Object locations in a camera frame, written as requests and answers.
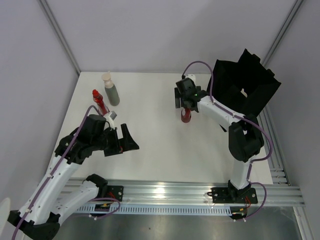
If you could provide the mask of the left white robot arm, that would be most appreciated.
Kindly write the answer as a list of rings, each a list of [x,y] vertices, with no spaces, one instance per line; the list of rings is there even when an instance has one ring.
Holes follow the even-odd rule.
[[[19,210],[12,210],[8,222],[32,240],[52,240],[66,219],[90,201],[119,203],[111,194],[108,181],[89,175],[80,187],[68,196],[59,195],[71,176],[93,152],[102,151],[105,157],[138,150],[125,123],[121,124],[122,138],[113,126],[113,114],[90,114],[80,126],[62,138],[54,152],[51,166],[30,199]]]

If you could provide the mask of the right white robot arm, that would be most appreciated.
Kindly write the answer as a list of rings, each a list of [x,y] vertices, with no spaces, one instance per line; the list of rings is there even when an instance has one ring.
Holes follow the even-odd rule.
[[[175,107],[182,109],[180,114],[182,122],[190,122],[192,111],[195,111],[213,119],[228,133],[228,149],[234,158],[234,164],[227,195],[231,201],[240,202],[251,187],[248,177],[250,162],[264,146],[262,133],[256,128],[257,123],[252,125],[246,122],[247,119],[243,114],[210,97],[189,77],[176,82],[174,97]]]

